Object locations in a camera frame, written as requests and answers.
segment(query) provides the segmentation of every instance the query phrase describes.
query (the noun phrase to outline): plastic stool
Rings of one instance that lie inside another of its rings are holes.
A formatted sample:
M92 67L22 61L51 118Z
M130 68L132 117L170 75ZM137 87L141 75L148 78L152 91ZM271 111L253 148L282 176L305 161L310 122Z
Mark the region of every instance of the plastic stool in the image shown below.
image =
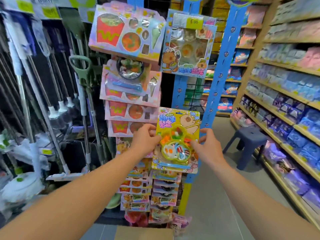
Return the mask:
M240 138L240 141L237 145L237 149L239 151L244 149L242 152L241 158L238 162L237 169L244 170L248 162L250 161L251 155L254 153L254 150L257 147L260 147L260 150L257 156L257 163L258 163L261 157L261 154L263 152L263 149L266 146L267 139L268 139L267 136L262 134L258 128L242 127L234 133L231 140L223 149L222 151L223 154L226 153L226 151L228 150L228 148L231 146L231 144L236 138Z

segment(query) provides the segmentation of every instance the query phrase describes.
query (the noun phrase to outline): gray floor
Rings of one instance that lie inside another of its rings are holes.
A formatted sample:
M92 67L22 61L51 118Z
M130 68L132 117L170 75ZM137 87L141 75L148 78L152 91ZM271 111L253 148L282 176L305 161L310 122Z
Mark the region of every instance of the gray floor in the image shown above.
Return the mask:
M229 118L216 117L213 124L216 138L222 148L234 134ZM240 156L235 141L225 154L228 163L236 168L236 161ZM193 220L183 237L179 239L227 239L254 240L250 231L230 203L221 183L207 167L201 167L199 176L192 184L186 215ZM245 171L239 171L244 177L266 192L270 197L286 207L291 207L281 191L260 166L251 163ZM112 240L116 226L94 224L81 240Z

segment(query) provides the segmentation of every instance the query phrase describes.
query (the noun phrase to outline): yellow shelf label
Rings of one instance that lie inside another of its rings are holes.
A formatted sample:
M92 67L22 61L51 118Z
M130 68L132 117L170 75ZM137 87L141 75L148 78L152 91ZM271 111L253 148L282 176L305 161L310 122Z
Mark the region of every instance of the yellow shelf label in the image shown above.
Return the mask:
M60 19L56 7L42 7L43 15L48 19Z
M203 20L194 18L194 17L189 17L186 20L186 28L190 29L202 29L203 25Z
M52 150L42 149L42 154L44 154L44 155L52 155Z
M16 0L16 2L21 12L35 13L31 2L25 0Z
M94 11L87 11L88 15L88 22L93 23L94 22Z

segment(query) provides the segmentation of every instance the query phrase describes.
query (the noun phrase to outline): hand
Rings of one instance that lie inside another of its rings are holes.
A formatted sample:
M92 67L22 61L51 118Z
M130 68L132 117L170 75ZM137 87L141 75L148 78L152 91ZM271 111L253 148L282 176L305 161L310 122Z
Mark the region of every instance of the hand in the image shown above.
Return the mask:
M191 141L191 146L198 154L199 159L214 168L228 165L223 157L221 144L214 136L212 129L200 129L200 132L206 133L206 135L199 139L199 143Z
M154 150L160 140L161 136L156 136L156 127L151 124L145 124L133 133L130 148L141 153L142 157L145 157Z

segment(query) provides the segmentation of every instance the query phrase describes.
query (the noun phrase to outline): stool leg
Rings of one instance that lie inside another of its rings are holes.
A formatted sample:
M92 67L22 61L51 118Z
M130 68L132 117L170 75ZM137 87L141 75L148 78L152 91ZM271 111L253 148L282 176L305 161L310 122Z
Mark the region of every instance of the stool leg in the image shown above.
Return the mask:
M247 145L244 147L240 160L238 161L237 169L244 170L248 162L251 160L252 153L254 153L252 146Z
M265 146L266 146L266 145L262 145L262 146L260 147L259 153L258 153L257 158L256 158L256 164L259 164L259 163L260 163L260 158L261 158L261 155L262 155L262 153L263 153L263 150L264 150L264 147L265 147Z
M226 147L223 149L222 153L225 154L227 152L227 150L229 149L229 147L231 146L231 144L233 143L233 141L237 138L237 134L235 133L233 135L233 137L230 139L230 141L228 142L228 144L226 145Z
M242 149L245 147L245 142L240 139L238 145L237 145L237 150L242 151Z

